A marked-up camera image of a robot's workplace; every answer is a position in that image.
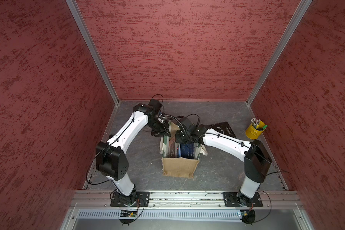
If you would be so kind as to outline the black book yellow characters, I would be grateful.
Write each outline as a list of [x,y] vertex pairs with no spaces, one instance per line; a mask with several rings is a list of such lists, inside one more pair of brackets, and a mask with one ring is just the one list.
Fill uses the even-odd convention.
[[232,138],[236,138],[236,135],[228,122],[215,123],[209,125],[209,127],[221,134],[227,135]]

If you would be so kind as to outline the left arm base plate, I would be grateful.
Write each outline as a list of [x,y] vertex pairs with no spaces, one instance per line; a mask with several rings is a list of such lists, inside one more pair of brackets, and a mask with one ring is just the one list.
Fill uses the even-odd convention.
[[114,192],[111,196],[111,207],[136,207],[143,208],[149,205],[150,192],[132,192],[130,196],[125,196],[119,192]]

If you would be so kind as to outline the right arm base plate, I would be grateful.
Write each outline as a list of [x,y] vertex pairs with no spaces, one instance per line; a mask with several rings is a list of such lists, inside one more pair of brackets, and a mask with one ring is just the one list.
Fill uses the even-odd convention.
[[261,208],[263,203],[258,192],[252,198],[248,198],[241,192],[223,192],[223,200],[227,208]]

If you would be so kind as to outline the Animal Farm blue book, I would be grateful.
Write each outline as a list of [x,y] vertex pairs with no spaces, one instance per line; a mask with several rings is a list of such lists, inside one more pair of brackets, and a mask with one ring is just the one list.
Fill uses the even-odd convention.
[[180,158],[181,157],[181,144],[175,143],[175,157]]

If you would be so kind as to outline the green burlap canvas bag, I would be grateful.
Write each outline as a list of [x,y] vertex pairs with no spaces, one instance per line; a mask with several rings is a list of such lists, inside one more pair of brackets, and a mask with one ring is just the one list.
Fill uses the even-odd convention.
[[163,175],[169,177],[193,178],[194,172],[200,162],[201,155],[208,155],[206,148],[201,144],[195,144],[195,158],[167,158],[168,143],[171,137],[175,137],[178,126],[169,122],[170,137],[164,136],[160,141],[160,154],[162,155]]

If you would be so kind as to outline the pink red book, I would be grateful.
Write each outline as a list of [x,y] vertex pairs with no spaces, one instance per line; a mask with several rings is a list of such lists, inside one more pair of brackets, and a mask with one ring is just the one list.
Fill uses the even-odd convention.
[[168,152],[166,154],[167,158],[176,158],[175,144],[175,137],[171,137],[168,143]]

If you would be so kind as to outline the dark blue book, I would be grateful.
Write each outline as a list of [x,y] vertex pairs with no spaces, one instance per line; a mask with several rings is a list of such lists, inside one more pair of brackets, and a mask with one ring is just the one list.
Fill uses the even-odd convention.
[[186,158],[186,159],[194,159],[195,158],[195,144],[194,143],[180,144],[180,157]]

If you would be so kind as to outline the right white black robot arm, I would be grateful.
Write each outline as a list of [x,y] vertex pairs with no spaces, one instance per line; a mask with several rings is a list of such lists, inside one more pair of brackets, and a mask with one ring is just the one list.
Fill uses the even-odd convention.
[[255,195],[260,185],[265,181],[266,175],[272,165],[272,159],[263,143],[254,140],[239,140],[222,134],[205,125],[177,125],[175,133],[179,144],[199,143],[215,147],[231,154],[244,164],[244,181],[237,192],[236,203],[241,207],[254,205]]

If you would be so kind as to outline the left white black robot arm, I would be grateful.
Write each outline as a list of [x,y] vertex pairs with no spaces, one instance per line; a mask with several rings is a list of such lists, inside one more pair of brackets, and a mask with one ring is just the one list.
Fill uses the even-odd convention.
[[126,152],[132,141],[145,126],[151,128],[154,137],[171,136],[168,121],[160,119],[162,108],[162,103],[155,99],[148,104],[137,104],[124,126],[107,142],[100,142],[96,146],[96,169],[113,182],[125,206],[133,206],[138,199],[136,187],[127,174],[129,163]]

